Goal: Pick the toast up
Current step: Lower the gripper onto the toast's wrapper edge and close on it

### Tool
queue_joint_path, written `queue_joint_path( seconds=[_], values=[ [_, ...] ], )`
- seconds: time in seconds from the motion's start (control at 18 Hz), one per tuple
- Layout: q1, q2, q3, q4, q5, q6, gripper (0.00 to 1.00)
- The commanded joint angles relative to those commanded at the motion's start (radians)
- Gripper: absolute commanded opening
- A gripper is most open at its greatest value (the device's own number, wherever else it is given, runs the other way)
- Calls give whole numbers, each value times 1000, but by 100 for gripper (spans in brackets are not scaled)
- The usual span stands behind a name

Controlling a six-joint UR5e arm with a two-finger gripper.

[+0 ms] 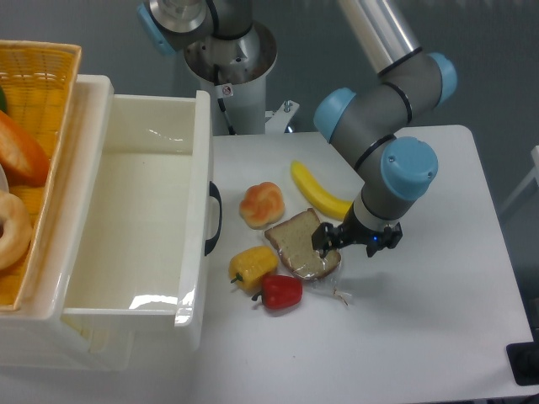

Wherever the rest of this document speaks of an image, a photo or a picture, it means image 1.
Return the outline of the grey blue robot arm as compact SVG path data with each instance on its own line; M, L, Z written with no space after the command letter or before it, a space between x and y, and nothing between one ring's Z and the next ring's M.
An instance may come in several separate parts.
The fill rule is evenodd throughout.
M456 90L457 75L445 56L422 50L392 2L339 6L380 83L364 96L337 89L315 111L317 130L364 184L342 223L320 225L311 244L321 256L353 244L365 245L373 255L397 246L401 218L438 170L428 145L397 132L446 101ZM275 64L276 45L253 19L251 2L145 1L137 15L159 52L182 52L210 94L216 135L268 131L265 78Z

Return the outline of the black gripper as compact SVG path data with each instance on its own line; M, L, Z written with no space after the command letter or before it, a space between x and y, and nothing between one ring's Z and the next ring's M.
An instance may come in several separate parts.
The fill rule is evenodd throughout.
M372 258L377 252L387 248L394 249L403 237L400 223L394 227L385 226L383 231L373 231L364 226L354 212L349 212L339 226L329 222L321 223L312 234L312 249L321 258L339 248L361 244L366 246L368 258Z

